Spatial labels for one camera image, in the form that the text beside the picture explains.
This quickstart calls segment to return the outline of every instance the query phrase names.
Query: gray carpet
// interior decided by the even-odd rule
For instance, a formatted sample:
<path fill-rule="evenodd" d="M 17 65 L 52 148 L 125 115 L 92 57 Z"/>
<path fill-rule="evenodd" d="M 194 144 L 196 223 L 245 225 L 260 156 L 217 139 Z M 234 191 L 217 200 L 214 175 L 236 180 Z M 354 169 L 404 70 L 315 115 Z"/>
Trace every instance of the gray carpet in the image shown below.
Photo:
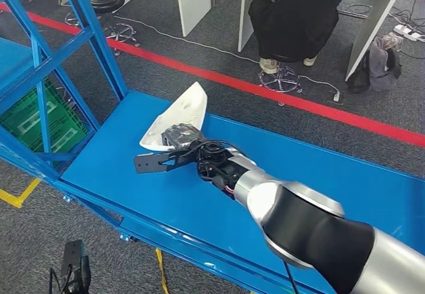
<path fill-rule="evenodd" d="M 23 1 L 29 11 L 61 21 L 69 11 L 55 0 Z M 425 0 L 417 0 L 416 17 L 425 17 Z M 410 9 L 411 1 L 400 1 L 400 9 Z M 235 52 L 239 31 L 240 0 L 218 0 L 188 39 Z M 154 25 L 165 33 L 181 36 L 177 0 L 133 0 L 120 10 L 122 17 Z M 0 15 L 0 33 L 28 44 L 27 38 L 8 14 Z M 390 92 L 366 92 L 351 95 L 343 82 L 350 56 L 350 42 L 362 20 L 340 17 L 335 32 L 312 68 L 293 65 L 297 71 L 312 78 L 331 82 L 343 93 L 339 109 L 351 111 L 425 133 L 423 104 L 424 61 L 402 57 L 403 74 L 399 87 Z M 396 23 L 387 19 L 380 34 L 391 31 Z M 213 50 L 161 37 L 151 29 L 134 25 L 141 47 L 181 62 L 208 68 L 256 83 L 257 65 Z M 56 49 L 69 35 L 38 26 L 46 40 Z M 404 51 L 425 56 L 425 45 L 406 41 Z M 242 56 L 257 59 L 257 42 L 250 39 Z M 328 149 L 353 155 L 367 161 L 425 177 L 425 151 L 313 115 L 251 94 L 202 80 L 176 70 L 121 54 L 117 61 L 128 87 L 174 100 L 190 84 L 199 81 L 208 95 L 208 111 L 263 129 L 281 133 Z M 64 63 L 86 102 L 100 121 L 112 111 L 116 100 L 89 47 L 85 46 Z M 303 82 L 301 94 L 313 102 L 332 106 L 328 89 Z M 2 187 L 14 194 L 23 191 L 30 178 L 13 167 L 0 164 Z M 75 203 L 65 204 L 52 188 L 42 184 L 30 195 L 22 209 L 0 202 L 0 293 L 44 293 L 47 291 L 48 268 L 59 269 L 66 242 L 84 239 L 91 256 L 92 293 L 162 293 L 160 274 L 152 247 L 143 243 L 125 243 L 112 228 Z M 190 264 L 165 254 L 171 294 L 174 293 L 243 293 L 226 281 L 214 277 Z"/>

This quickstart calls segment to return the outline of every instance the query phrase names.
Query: person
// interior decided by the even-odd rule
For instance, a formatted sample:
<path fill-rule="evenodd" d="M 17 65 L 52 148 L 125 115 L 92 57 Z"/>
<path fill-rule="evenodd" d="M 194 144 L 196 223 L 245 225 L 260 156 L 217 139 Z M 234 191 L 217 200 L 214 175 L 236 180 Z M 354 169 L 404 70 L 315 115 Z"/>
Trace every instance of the person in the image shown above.
<path fill-rule="evenodd" d="M 337 23 L 342 0 L 254 0 L 248 14 L 259 43 L 260 67 L 277 72 L 273 54 L 314 64 Z"/>

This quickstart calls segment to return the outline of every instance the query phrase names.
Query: sneaker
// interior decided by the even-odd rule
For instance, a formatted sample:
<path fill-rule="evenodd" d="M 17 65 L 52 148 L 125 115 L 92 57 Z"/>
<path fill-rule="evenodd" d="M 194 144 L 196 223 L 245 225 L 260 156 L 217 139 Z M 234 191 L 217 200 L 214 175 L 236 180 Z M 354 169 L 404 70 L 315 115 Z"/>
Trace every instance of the sneaker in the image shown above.
<path fill-rule="evenodd" d="M 303 64 L 306 66 L 313 66 L 316 58 L 317 55 L 313 58 L 305 58 Z"/>
<path fill-rule="evenodd" d="M 278 72 L 278 62 L 276 60 L 260 58 L 260 67 L 266 74 L 276 74 Z"/>

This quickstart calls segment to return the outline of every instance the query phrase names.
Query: green plastic crate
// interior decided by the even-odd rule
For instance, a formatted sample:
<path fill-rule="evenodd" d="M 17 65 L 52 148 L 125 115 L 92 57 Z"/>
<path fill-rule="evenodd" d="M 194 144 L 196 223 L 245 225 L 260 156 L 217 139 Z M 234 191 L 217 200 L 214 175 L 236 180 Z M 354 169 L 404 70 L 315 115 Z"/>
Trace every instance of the green plastic crate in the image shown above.
<path fill-rule="evenodd" d="M 68 152 L 65 148 L 70 149 L 87 135 L 87 128 L 51 81 L 46 78 L 44 84 L 52 152 Z M 32 151 L 43 151 L 36 88 L 0 116 L 0 125 Z M 57 141 L 67 133 L 73 135 L 57 149 Z"/>
<path fill-rule="evenodd" d="M 49 131 L 52 153 L 67 153 L 88 133 L 79 118 L 69 119 L 67 115 L 53 122 L 50 125 Z M 42 137 L 40 135 L 30 145 L 29 149 L 35 153 L 43 152 Z"/>

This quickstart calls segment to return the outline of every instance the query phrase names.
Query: yellow floor tape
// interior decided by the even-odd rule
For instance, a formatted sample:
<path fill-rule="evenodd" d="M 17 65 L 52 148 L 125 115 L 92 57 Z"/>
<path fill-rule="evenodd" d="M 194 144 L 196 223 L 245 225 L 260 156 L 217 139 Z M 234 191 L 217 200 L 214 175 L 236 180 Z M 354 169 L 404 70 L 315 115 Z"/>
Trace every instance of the yellow floor tape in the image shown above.
<path fill-rule="evenodd" d="M 28 198 L 28 196 L 30 195 L 34 189 L 35 189 L 35 187 L 38 186 L 40 182 L 41 180 L 38 178 L 34 179 L 20 196 L 13 196 L 12 194 L 0 189 L 0 199 L 20 209 L 23 201 Z"/>
<path fill-rule="evenodd" d="M 161 285 L 162 286 L 164 293 L 169 294 L 168 288 L 167 287 L 167 280 L 165 279 L 165 273 L 164 272 L 164 264 L 162 263 L 162 252 L 159 248 L 156 248 L 155 252 L 156 252 L 156 258 L 158 259 L 159 270 L 161 270 Z"/>

